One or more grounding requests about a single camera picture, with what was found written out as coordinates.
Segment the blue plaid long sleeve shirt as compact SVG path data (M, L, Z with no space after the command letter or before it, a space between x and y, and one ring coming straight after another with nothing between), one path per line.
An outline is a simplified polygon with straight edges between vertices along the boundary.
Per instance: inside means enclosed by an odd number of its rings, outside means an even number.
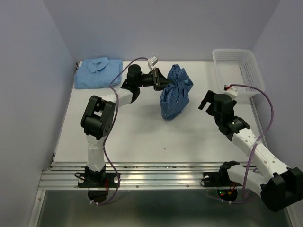
M194 83L184 68L178 64L172 65L167 79L171 81L160 95L161 116L164 120L171 121L189 103L189 92Z

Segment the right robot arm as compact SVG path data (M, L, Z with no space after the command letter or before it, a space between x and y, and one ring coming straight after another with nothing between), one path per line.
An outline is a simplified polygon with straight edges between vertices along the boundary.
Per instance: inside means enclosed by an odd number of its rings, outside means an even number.
M224 162L216 172L204 172L200 184L203 187L233 187L242 185L258 195L265 206L280 211L303 198L303 173L275 157L257 140L250 126L234 113L237 89L230 88L223 94L209 90L199 109L207 103L206 112L214 117L219 131L237 146L251 161L258 173L243 167L237 161Z

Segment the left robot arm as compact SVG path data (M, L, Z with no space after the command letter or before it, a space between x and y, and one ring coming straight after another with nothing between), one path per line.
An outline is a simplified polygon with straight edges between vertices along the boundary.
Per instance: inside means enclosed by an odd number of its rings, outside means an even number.
M80 122L87 138L88 161L84 174L76 174L79 187L106 185L104 142L111 132L117 110L133 103L140 94L140 88L153 87L155 91L162 91L171 83L161 74L159 68L153 68L148 74L143 74L141 67L134 64L129 66L126 79L120 89L104 97L90 97Z

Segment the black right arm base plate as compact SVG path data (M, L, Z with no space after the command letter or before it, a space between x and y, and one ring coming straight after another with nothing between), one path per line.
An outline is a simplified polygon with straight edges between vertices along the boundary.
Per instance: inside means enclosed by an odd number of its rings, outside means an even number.
M227 173L204 172L203 178L200 181L203 187L229 187L234 186L234 182L230 180Z

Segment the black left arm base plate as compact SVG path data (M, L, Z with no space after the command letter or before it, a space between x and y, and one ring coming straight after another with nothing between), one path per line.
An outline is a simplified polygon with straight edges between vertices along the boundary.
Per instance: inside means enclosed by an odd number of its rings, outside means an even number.
M120 183L116 173L106 173L105 179L100 180L97 183L92 183L85 179L84 173L76 172L74 176L78 179L79 188L119 188Z

